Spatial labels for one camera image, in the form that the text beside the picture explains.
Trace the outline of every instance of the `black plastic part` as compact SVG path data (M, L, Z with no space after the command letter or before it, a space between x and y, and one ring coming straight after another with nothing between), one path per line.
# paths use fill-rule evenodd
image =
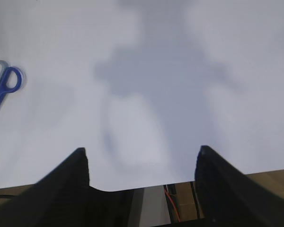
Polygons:
M15 195L0 195L0 199L12 199Z
M284 200L250 180L209 146L202 146L196 192L208 226L284 227Z

